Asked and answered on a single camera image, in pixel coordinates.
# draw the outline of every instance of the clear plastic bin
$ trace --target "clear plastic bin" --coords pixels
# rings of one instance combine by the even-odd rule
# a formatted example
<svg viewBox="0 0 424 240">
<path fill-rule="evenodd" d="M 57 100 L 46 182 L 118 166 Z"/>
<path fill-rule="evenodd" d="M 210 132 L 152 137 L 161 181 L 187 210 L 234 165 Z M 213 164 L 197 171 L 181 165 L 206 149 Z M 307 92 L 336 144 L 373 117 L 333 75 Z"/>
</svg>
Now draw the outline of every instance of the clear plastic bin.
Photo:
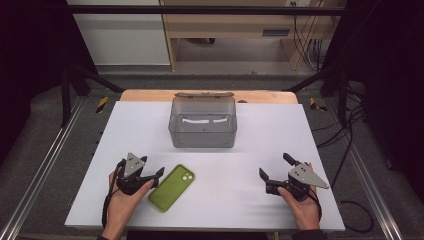
<svg viewBox="0 0 424 240">
<path fill-rule="evenodd" d="M 231 148 L 237 132 L 232 93 L 178 93 L 169 132 L 176 148 Z"/>
</svg>

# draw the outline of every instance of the hand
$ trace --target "hand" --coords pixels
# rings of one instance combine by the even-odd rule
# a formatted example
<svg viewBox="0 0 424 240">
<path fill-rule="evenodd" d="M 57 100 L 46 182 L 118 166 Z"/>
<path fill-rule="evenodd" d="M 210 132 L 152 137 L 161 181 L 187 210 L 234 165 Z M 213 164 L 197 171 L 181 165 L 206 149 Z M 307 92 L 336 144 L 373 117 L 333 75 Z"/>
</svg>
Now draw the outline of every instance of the hand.
<svg viewBox="0 0 424 240">
<path fill-rule="evenodd" d="M 311 186 L 311 190 L 316 193 L 315 186 Z M 320 229 L 318 206 L 311 198 L 298 202 L 285 188 L 279 187 L 278 192 L 290 206 L 299 230 Z"/>
<path fill-rule="evenodd" d="M 109 185 L 112 183 L 113 172 L 109 175 Z M 140 200 L 147 194 L 152 188 L 153 179 L 145 183 L 136 193 L 129 196 L 121 191 L 117 191 L 118 186 L 113 186 L 113 191 L 110 200 L 109 207 L 107 209 L 107 224 L 103 230 L 102 236 L 109 239 L 119 239 L 125 226 L 130 221 L 131 216 L 137 207 Z"/>
</svg>

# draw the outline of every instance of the white tabletop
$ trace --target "white tabletop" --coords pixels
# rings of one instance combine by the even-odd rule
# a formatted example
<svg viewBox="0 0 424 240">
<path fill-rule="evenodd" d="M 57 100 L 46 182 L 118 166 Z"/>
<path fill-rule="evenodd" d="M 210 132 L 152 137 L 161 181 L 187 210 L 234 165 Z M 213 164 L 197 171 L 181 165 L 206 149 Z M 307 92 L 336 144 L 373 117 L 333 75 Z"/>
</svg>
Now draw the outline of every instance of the white tabletop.
<svg viewBox="0 0 424 240">
<path fill-rule="evenodd" d="M 103 133 L 66 226 L 100 229 L 108 175 L 128 152 L 148 156 L 142 176 L 165 167 L 164 177 L 183 164 L 195 181 L 165 213 L 147 197 L 128 224 L 132 229 L 199 231 L 278 231 L 296 229 L 284 200 L 265 193 L 262 168 L 273 180 L 287 180 L 293 167 L 284 152 L 329 182 L 302 105 L 237 104 L 238 130 L 233 148 L 183 149 L 172 145 L 168 131 L 170 102 L 117 102 Z M 321 228 L 345 230 L 331 189 L 318 188 Z"/>
</svg>

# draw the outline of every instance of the wall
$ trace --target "wall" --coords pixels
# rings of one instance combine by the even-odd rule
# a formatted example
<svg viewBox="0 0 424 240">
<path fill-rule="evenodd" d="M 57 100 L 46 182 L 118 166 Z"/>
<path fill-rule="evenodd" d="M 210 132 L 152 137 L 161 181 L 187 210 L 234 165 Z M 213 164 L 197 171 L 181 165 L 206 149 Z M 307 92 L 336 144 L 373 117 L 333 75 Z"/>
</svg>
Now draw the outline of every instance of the wall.
<svg viewBox="0 0 424 240">
<path fill-rule="evenodd" d="M 67 0 L 69 5 L 159 5 L 155 0 Z M 75 14 L 96 65 L 169 65 L 160 15 Z"/>
</svg>

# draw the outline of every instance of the green phone case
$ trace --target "green phone case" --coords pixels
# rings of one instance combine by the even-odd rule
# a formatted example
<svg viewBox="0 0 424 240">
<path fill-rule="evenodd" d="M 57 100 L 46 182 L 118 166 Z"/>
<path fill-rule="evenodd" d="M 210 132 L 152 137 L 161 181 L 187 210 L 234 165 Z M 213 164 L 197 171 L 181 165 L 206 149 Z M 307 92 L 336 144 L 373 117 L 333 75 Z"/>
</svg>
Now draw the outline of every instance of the green phone case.
<svg viewBox="0 0 424 240">
<path fill-rule="evenodd" d="M 166 212 L 194 181 L 194 173 L 178 164 L 149 195 L 149 200 L 161 212 Z"/>
</svg>

